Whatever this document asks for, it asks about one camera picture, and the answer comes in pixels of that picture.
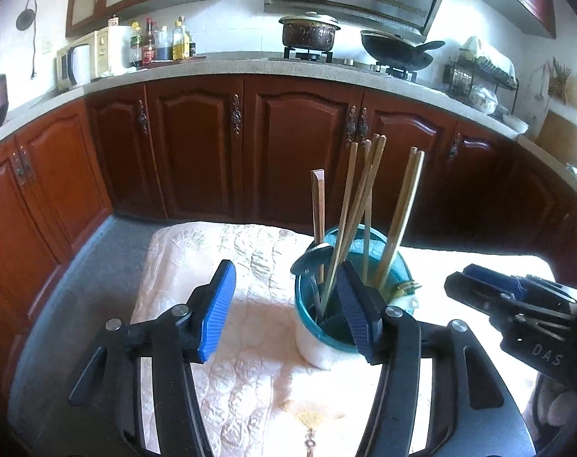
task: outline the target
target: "microwave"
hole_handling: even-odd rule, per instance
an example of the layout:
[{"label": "microwave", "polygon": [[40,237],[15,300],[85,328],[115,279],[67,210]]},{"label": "microwave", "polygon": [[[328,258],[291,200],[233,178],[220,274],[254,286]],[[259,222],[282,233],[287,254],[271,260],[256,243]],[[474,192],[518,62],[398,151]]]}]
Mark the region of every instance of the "microwave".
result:
[{"label": "microwave", "polygon": [[129,64],[130,26],[108,26],[58,51],[58,89],[66,91],[94,79],[125,73]]}]

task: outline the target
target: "blue gripper pad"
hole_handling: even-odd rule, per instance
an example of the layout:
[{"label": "blue gripper pad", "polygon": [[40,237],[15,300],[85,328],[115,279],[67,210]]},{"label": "blue gripper pad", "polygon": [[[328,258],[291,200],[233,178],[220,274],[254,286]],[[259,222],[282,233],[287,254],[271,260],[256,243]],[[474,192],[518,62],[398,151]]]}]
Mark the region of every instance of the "blue gripper pad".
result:
[{"label": "blue gripper pad", "polygon": [[187,306],[192,311],[190,330],[199,345],[192,362],[203,364],[216,351],[235,291],[236,267],[228,259],[221,261],[209,284],[193,290]]},{"label": "blue gripper pad", "polygon": [[493,285],[503,292],[513,294],[517,300],[523,300],[526,296],[526,291],[516,276],[504,275],[477,264],[469,264],[464,268],[463,273],[471,278]]},{"label": "blue gripper pad", "polygon": [[337,270],[337,293],[356,348],[367,361],[373,359],[382,347],[384,299],[376,289],[363,285],[349,261]]}]

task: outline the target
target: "black wok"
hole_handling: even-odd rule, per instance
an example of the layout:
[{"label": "black wok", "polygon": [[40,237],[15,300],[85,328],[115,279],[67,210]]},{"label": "black wok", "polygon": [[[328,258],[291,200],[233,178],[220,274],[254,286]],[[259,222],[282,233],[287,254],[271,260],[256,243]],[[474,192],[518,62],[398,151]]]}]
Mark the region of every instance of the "black wok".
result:
[{"label": "black wok", "polygon": [[380,65],[388,65],[408,72],[425,69],[433,63],[433,57],[426,51],[437,50],[445,45],[445,41],[431,41],[412,46],[399,36],[375,31],[361,31],[361,41],[367,53]]}]

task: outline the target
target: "cutting board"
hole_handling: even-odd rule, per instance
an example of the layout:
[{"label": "cutting board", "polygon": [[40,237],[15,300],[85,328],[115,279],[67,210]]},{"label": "cutting board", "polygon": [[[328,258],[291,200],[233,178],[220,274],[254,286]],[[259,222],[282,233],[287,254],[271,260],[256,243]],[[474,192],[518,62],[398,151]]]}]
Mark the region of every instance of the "cutting board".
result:
[{"label": "cutting board", "polygon": [[577,125],[548,111],[536,144],[563,165],[577,165]]}]

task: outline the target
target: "silver screw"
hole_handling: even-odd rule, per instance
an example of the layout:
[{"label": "silver screw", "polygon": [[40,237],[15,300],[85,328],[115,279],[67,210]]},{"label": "silver screw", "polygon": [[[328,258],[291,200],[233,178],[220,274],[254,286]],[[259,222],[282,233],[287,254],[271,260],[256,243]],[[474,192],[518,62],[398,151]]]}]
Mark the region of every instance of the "silver screw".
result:
[{"label": "silver screw", "polygon": [[386,308],[386,316],[391,318],[400,318],[402,316],[402,309],[396,306],[388,306]]},{"label": "silver screw", "polygon": [[176,317],[185,316],[189,312],[186,304],[177,304],[172,308],[172,314]]},{"label": "silver screw", "polygon": [[117,331],[122,327],[122,321],[119,318],[109,319],[106,322],[106,329],[109,331]]},{"label": "silver screw", "polygon": [[468,325],[462,321],[461,319],[454,319],[451,322],[451,327],[455,329],[455,331],[467,331]]}]

